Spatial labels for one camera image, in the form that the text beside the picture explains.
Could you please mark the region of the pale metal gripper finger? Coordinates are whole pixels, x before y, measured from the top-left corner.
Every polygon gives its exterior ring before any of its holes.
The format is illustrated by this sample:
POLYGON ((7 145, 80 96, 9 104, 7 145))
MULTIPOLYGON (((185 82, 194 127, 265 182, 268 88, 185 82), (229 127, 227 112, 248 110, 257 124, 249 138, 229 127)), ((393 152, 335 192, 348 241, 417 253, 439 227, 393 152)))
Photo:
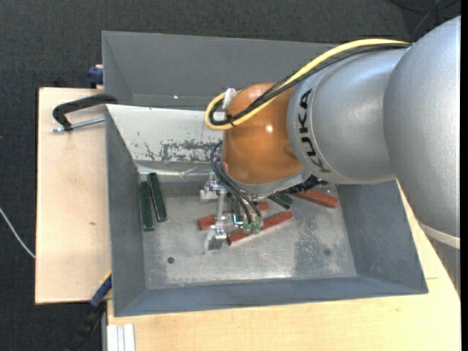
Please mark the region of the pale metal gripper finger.
POLYGON ((203 254, 219 251, 227 240, 227 233, 223 227, 211 226, 204 240, 203 254))
POLYGON ((200 201, 212 201, 218 198, 219 183, 215 173, 210 173, 203 187, 200 188, 200 201))

